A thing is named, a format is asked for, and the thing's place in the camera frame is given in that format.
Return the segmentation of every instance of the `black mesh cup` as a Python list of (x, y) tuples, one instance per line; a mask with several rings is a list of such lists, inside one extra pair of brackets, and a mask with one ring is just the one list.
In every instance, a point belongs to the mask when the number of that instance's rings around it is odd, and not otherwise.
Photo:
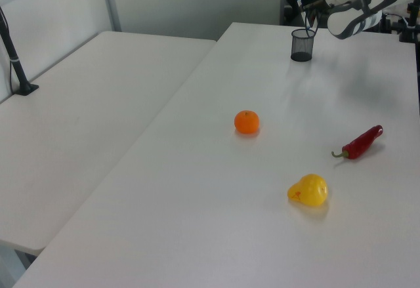
[(291, 56), (296, 62), (307, 62), (312, 59), (315, 32), (310, 29), (298, 29), (291, 33)]

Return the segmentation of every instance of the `table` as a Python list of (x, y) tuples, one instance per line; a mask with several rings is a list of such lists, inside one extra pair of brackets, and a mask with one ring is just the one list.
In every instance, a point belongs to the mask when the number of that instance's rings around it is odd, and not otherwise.
[[(418, 287), (414, 46), (318, 30), (297, 63), (291, 30), (232, 24), (16, 288)], [(376, 124), (363, 157), (332, 158)], [(320, 208), (287, 199), (308, 173)]]
[(0, 105), (0, 244), (38, 255), (214, 41), (104, 32)]

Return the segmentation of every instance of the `chili pepper stem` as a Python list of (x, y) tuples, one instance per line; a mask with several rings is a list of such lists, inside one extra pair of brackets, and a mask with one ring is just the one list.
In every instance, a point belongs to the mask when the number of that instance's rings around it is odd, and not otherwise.
[(334, 152), (331, 152), (331, 155), (333, 155), (334, 158), (340, 158), (340, 157), (348, 158), (348, 151), (345, 150), (339, 155), (336, 155)]

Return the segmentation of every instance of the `yellow pear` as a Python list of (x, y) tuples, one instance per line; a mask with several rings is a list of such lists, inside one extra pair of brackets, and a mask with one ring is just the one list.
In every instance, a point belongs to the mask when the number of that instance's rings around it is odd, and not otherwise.
[(305, 175), (287, 191), (291, 201), (298, 201), (308, 206), (320, 206), (327, 199), (328, 186), (319, 175)]

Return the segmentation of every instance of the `tangerine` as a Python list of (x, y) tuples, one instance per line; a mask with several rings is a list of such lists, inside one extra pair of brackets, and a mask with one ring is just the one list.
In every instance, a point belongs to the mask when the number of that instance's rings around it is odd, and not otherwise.
[(260, 127), (260, 119), (253, 111), (241, 111), (236, 114), (235, 127), (239, 133), (252, 134), (255, 133)]

